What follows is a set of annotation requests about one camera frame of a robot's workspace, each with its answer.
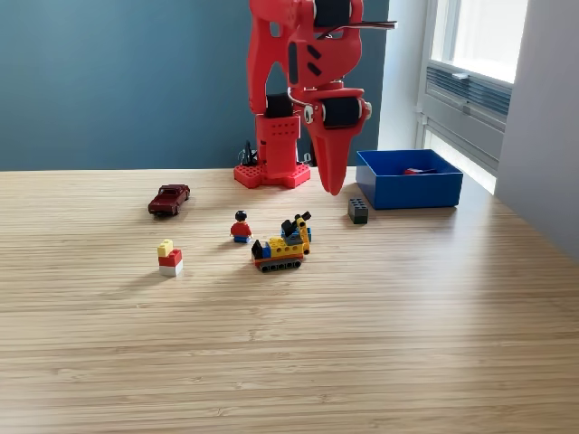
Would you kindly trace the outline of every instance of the stacked lego bricks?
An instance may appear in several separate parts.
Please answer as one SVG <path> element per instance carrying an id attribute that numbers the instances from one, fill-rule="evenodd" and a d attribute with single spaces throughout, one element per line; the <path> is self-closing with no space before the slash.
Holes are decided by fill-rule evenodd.
<path id="1" fill-rule="evenodd" d="M 175 278 L 183 270 L 183 254 L 179 249 L 173 249 L 171 240 L 164 240 L 157 247 L 159 272 L 163 276 Z"/>

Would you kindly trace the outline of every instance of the window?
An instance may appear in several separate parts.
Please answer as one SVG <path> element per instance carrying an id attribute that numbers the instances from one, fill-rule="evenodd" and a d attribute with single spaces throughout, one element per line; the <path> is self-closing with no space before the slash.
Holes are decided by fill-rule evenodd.
<path id="1" fill-rule="evenodd" d="M 432 59 L 515 81 L 528 0 L 439 0 Z"/>
<path id="2" fill-rule="evenodd" d="M 447 156 L 491 192 L 527 2 L 429 0 L 416 147 Z"/>

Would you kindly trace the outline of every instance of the white lego brick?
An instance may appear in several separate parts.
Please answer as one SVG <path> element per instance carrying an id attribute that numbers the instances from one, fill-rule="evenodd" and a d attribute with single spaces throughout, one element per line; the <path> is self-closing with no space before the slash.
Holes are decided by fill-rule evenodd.
<path id="1" fill-rule="evenodd" d="M 163 276 L 167 276 L 168 278 L 176 278 L 179 273 L 183 271 L 183 260 L 177 264 L 176 267 L 163 267 L 159 266 L 159 273 Z"/>

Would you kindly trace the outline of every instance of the yellow lego brick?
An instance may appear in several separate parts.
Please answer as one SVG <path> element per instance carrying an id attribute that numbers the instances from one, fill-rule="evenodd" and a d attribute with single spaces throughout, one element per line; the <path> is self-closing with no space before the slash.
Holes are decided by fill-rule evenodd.
<path id="1" fill-rule="evenodd" d="M 288 246 L 286 241 L 281 237 L 270 238 L 270 247 L 272 258 L 288 255 L 301 255 L 304 252 L 303 245 Z"/>
<path id="2" fill-rule="evenodd" d="M 171 240 L 164 240 L 161 245 L 157 247 L 157 255 L 159 258 L 166 258 L 172 251 L 173 242 Z"/>
<path id="3" fill-rule="evenodd" d="M 311 250 L 309 248 L 309 236 L 308 236 L 308 225 L 304 222 L 304 225 L 299 228 L 299 237 L 304 241 L 302 248 L 304 255 L 309 255 Z"/>

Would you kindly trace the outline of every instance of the blue box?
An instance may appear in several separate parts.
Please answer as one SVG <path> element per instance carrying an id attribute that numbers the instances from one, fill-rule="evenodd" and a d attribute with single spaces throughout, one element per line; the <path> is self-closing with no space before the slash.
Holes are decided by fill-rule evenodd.
<path id="1" fill-rule="evenodd" d="M 263 252 L 261 253 L 264 259 L 271 258 L 271 247 L 270 244 L 266 241 L 265 247 L 263 248 Z"/>
<path id="2" fill-rule="evenodd" d="M 406 169 L 436 174 L 404 175 Z M 459 204 L 462 172 L 431 149 L 359 151 L 356 181 L 375 210 Z"/>

